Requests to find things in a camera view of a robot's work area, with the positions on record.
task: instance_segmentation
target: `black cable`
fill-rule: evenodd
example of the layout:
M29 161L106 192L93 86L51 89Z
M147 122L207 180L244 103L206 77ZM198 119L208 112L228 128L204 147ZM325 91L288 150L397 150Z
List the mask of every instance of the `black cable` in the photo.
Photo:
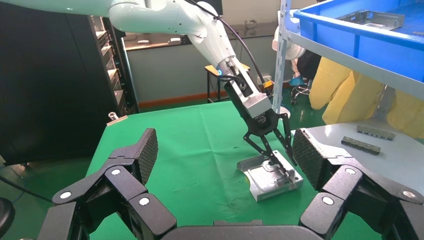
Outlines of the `black cable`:
M195 5L195 6L197 6L199 9L201 9L201 10L203 10L204 12L206 12L206 13L208 13L209 15L211 15L211 16L213 16L213 18L214 19L217 19L217 20L219 20L219 21L221 21L221 23L228 29L228 30L230 30L231 32L232 32L232 34L238 39L238 41L241 43L241 45L243 46L243 48L246 50L246 52L247 52L247 55L249 55L249 58L251 59L251 61L252 61L252 63L253 63L253 65L254 65L254 68L256 69L256 72L257 72L257 74L258 74L258 76L259 76L259 78L260 78L260 81L264 84L265 83L265 80L264 80L264 77L262 76L262 74L261 74L261 71L259 70L259 67L258 67L258 65L256 64L256 61L255 61L255 59L254 59L254 57L253 57L253 55L252 55L252 53L251 53L251 51L249 51L249 48L248 48L248 46L246 46L246 44L245 44L245 42L242 40L242 38L237 34L237 32L236 31L234 31L234 29L233 28L231 28L231 26L230 25L228 25L228 23L226 23L220 16L216 16L215 14L213 14L212 12L210 12L210 11L208 11L206 8L204 8L204 7L202 7L202 6L200 6L197 2L195 2L194 0L186 0L187 2L189 2L189 3L191 3L191 4L193 4L193 5Z
M22 192L25 192L25 193L27 193L27 194L29 194L29 195L32 195L32 196L34 196L34 197L37 197L37 198L42 199L42 200L44 200L44 201L47 201L47 202L49 202L49 203L53 203L50 199L48 199L48 198L46 198L46 197L43 197L43 196L41 196L41 195L38 195L38 194L37 194L37 193L35 193L35 192L29 191L29 190L27 190L27 189L25 189L25 188L23 188L23 187L21 187L21 186L19 186L19 185L15 184L14 182L12 182L12 181L8 180L7 178L4 178L3 176L0 176L0 181L4 182L5 184L8 184L8 185L10 185L10 186L12 186L12 187L14 187L14 188L16 188L16 189L19 189L19 190L21 190Z
M245 84L245 81L241 77L232 76L232 75L222 75L222 76L219 76L218 77L218 80L221 81L221 82L229 82L231 80L234 80L234 81L236 81L236 82L238 82L240 84Z

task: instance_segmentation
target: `floor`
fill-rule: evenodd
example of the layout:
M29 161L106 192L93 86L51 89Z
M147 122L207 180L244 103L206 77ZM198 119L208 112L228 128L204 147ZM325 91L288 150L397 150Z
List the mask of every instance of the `floor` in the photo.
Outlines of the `floor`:
M290 127L310 128L322 126L324 109L313 110L310 107L309 98L300 96L295 106L290 103L290 92L283 92L283 104L291 111ZM194 101L184 104L174 104L163 107L142 109L142 112L157 111L170 108L185 107L190 105L204 104L206 101ZM25 186L30 191L51 199L59 190L82 179L87 172L91 159L47 160L33 162L29 168L20 165L3 167L0 161L0 175L14 181L16 184ZM16 216L13 225L2 240L36 239L43 224L47 210L51 203L22 194L9 185L0 181L0 197L13 201Z

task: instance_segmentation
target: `metal part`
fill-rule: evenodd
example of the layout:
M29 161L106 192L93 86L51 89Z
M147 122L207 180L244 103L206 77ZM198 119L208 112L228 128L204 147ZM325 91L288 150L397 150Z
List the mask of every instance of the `metal part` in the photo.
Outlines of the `metal part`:
M118 117L118 115L113 111L109 112L109 114L107 116L112 120L111 122L106 123L107 126L114 125L114 124L119 123L119 122L128 118L127 115L122 116L122 117Z
M345 22L391 31L402 27L405 21L405 15L359 10L338 17L337 19Z
M117 175L119 174L121 171L119 169L115 169L112 171L112 175Z
M372 155L379 155L381 150L381 148L378 146L374 146L363 141L355 140L347 136L343 137L343 139L341 140L341 144Z
M351 174L351 175L355 175L357 174L357 172L351 168L346 168L345 169L346 173Z
M237 169L249 179L250 192L257 202L298 189L303 185L304 179L292 165L278 151L273 151L273 155L283 165L285 172L263 155L237 163Z
M363 125L358 125L356 127L356 132L360 134L368 135L374 138L384 139L389 141L393 141L393 139L395 139L396 137L396 134L392 132L384 131L384 130L380 130L380 129L372 128L368 126L363 126Z
M407 196L408 198L411 198L411 199L415 198L415 194L413 194L410 191L403 191L403 195L405 195L405 196Z
M113 121L113 120L118 120L119 119L119 117L118 117L118 115L116 114L116 112L109 112L109 118Z
M62 193L61 195L60 195L60 198L61 199L67 199L67 198L69 198L71 196L71 192L70 191L66 191L66 192L64 192L64 193Z
M334 201L328 196L323 197L322 202L327 204L327 205L333 205L334 204Z
M141 206L146 206L147 204L149 204L150 200L147 197L143 197L142 199L140 199L140 201L138 202Z

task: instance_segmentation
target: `green table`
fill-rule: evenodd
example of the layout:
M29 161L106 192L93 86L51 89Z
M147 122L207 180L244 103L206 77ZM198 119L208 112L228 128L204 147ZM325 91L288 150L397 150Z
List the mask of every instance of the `green table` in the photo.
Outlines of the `green table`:
M297 225L317 193L305 182L299 190L256 203L237 162L258 153L243 141L247 126L231 102L195 105L128 116L108 126L87 175L96 172L116 148L136 143L146 128L155 128L159 144L156 164L146 185L174 214L181 226L212 225L215 220L266 225ZM270 145L284 152L275 136ZM92 240L135 239L118 215L107 217ZM349 213L335 240L380 239L356 215Z

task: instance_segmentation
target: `robotic arm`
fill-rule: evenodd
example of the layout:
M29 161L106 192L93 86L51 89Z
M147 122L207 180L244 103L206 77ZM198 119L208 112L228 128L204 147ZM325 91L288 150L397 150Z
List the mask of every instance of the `robotic arm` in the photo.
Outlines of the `robotic arm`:
M188 35L227 79L224 89L248 126L244 139L286 172L265 135L274 132L292 159L287 114L273 111L267 94L260 92L242 67L215 9L206 2L188 1L196 5L185 0L0 0L37 10L108 17L115 28L124 32ZM280 118L284 120L285 138L277 129ZM251 141L250 135L260 137L265 149Z

